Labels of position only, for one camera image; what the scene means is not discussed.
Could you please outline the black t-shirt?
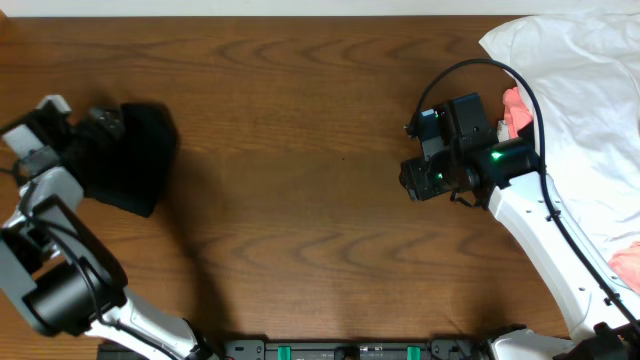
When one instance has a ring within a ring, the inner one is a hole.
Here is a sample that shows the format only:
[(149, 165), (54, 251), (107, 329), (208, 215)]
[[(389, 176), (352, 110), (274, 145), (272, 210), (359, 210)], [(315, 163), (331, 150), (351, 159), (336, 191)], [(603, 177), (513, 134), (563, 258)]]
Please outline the black t-shirt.
[(62, 151), (65, 166), (88, 198), (142, 216), (150, 216), (167, 184), (178, 145), (168, 108), (160, 103), (122, 103), (122, 140), (108, 150), (75, 139)]

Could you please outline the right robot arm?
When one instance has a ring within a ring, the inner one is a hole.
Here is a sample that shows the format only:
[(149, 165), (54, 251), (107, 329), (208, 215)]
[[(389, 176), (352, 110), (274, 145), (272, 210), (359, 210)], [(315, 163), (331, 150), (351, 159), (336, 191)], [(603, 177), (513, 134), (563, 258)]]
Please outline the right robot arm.
[(405, 130), (422, 153), (401, 165), (414, 201), (474, 195), (518, 242), (551, 292), (569, 336), (543, 336), (522, 326), (480, 342), (472, 359), (636, 359), (639, 296), (591, 244), (538, 171), (529, 141), (499, 140), (481, 99), (472, 93), (417, 112)]

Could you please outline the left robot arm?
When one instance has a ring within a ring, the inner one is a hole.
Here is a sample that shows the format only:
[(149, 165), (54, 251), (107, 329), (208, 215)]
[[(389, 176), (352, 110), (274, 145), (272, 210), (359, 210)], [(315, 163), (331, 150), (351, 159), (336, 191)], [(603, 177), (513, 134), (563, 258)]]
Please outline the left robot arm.
[(137, 359), (213, 359), (191, 324), (137, 296), (77, 209), (93, 199), (147, 217), (159, 201), (178, 134), (159, 103), (95, 106), (79, 121), (59, 95), (1, 131), (15, 154), (19, 192), (1, 227), (1, 288), (23, 319), (48, 337), (100, 338)]

